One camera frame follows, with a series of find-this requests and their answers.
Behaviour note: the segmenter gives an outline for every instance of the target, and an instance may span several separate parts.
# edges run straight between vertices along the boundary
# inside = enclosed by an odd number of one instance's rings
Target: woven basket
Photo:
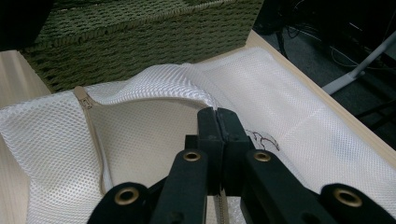
[[[262,1],[58,1],[20,52],[53,92],[124,80],[244,46]]]

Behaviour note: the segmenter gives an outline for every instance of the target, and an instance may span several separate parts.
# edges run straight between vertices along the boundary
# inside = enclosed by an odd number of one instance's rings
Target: mesh laundry bag
[[[90,109],[66,91],[0,110],[0,133],[31,178],[29,223],[86,222],[102,178],[105,190],[159,181],[207,106],[235,111],[256,148],[274,152],[307,188],[347,184],[396,217],[395,170],[263,49],[152,66],[85,91]],[[228,201],[231,222],[244,223],[239,199]],[[216,223],[213,206],[209,200],[207,223]]]

